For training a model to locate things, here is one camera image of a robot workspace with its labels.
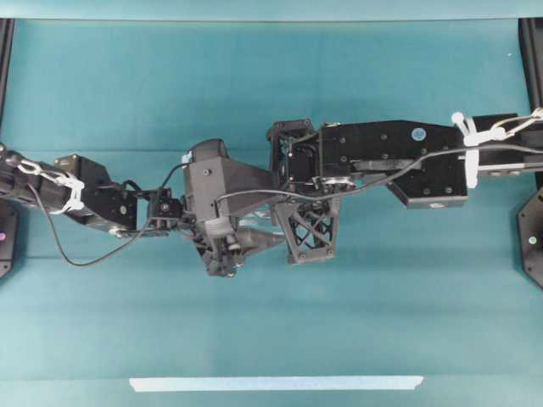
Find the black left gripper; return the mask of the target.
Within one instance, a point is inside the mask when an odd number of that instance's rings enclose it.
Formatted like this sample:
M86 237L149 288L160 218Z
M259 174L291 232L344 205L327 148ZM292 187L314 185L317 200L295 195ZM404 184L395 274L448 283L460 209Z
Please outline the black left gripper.
M285 243L282 234L240 226L246 212L220 215L212 220L199 220L194 208L182 203L182 214L188 217L193 243L210 276L234 277L244 264L242 254L257 254Z

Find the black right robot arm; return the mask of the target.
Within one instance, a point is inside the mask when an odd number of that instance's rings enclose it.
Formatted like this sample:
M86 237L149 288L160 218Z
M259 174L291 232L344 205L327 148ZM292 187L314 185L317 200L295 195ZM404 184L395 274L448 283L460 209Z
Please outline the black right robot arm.
M267 132L274 185L286 195L272 213L292 264L331 259L344 197L388 188L409 209L456 207L480 176L542 168L542 111L452 115L449 125L279 121Z

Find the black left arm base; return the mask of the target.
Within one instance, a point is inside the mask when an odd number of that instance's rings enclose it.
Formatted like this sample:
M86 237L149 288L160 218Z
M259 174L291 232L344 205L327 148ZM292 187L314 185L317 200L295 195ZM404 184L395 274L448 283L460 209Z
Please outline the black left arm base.
M7 200L1 200L1 277L4 278L14 267L15 244L19 227L19 212Z

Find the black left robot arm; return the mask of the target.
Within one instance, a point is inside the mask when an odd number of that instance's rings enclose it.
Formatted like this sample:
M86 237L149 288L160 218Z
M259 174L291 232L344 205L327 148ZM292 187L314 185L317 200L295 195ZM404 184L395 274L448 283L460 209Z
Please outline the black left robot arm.
M211 276L233 277L246 258L285 241L281 234L239 224L212 236L185 198L173 197L169 188L143 190L132 180L114 182L103 165L77 154L50 165L2 146L1 197L37 207L47 217L67 216L129 244L179 233L193 243Z

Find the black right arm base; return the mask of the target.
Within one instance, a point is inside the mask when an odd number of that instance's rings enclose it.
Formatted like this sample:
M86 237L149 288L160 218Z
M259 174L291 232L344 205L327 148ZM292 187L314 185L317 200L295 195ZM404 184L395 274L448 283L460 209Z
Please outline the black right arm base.
M518 211L517 222L523 271L542 288L542 188Z

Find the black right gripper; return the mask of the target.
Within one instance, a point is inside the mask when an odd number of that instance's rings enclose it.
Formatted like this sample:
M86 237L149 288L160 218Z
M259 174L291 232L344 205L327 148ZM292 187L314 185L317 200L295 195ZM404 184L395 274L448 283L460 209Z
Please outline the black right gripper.
M276 122L266 139L271 144L270 172L277 189L309 196L352 189L348 176L322 175L320 132L311 120ZM272 213L286 238L291 265L335 257L339 211L339 198L273 206Z

